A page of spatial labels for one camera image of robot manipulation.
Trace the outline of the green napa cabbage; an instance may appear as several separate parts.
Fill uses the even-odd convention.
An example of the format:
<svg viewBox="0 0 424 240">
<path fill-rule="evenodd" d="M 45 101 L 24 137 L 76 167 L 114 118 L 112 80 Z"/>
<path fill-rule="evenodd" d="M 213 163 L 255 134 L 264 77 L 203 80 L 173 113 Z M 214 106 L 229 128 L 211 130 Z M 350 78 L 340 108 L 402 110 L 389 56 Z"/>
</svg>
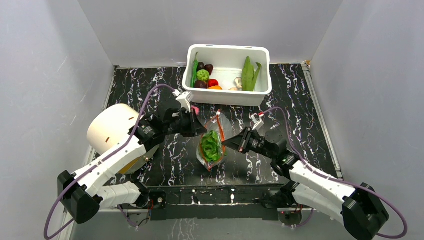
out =
<svg viewBox="0 0 424 240">
<path fill-rule="evenodd" d="M 220 136 L 215 130 L 210 130 L 201 137 L 199 152 L 207 163 L 217 163 L 222 159 L 223 148 Z"/>
</svg>

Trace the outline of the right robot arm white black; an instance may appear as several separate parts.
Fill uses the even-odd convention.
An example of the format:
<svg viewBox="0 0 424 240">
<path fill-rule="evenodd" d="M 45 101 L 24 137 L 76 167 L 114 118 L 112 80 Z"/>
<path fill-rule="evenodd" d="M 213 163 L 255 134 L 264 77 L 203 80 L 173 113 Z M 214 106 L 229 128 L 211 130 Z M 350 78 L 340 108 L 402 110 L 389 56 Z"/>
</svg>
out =
<svg viewBox="0 0 424 240">
<path fill-rule="evenodd" d="M 222 144 L 243 154 L 253 151 L 271 159 L 273 170 L 289 180 L 281 194 L 286 206 L 309 206 L 342 224 L 356 240 L 373 239 L 390 218 L 381 200 L 372 194 L 374 189 L 370 185 L 362 183 L 356 188 L 305 166 L 300 157 L 288 149 L 288 142 L 279 130 L 270 130 L 261 136 L 246 127 Z"/>
</svg>

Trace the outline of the clear zip top bag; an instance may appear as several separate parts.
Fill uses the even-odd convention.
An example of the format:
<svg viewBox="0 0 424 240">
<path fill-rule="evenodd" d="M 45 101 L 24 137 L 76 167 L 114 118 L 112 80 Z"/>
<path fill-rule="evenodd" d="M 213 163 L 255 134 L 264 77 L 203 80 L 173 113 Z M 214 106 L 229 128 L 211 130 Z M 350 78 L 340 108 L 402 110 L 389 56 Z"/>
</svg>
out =
<svg viewBox="0 0 424 240">
<path fill-rule="evenodd" d="M 226 160 L 227 148 L 223 141 L 235 134 L 232 122 L 218 110 L 204 125 L 207 132 L 202 134 L 196 149 L 197 160 L 209 171 Z"/>
</svg>

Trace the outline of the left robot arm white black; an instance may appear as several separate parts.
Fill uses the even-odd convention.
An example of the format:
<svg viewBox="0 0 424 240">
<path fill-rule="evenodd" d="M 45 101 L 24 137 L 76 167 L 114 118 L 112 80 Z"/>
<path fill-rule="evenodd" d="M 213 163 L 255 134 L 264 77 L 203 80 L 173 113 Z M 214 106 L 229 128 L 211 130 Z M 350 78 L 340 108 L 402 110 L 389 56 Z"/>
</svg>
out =
<svg viewBox="0 0 424 240">
<path fill-rule="evenodd" d="M 103 111 L 91 123 L 87 139 L 99 157 L 73 173 L 58 178 L 59 200 L 78 224 L 91 220 L 100 210 L 121 205 L 144 208 L 150 191 L 142 183 L 129 181 L 108 186 L 117 174 L 131 174 L 142 168 L 169 135 L 186 138 L 207 132 L 195 112 L 170 108 L 164 119 L 153 114 L 139 117 L 126 104 Z"/>
</svg>

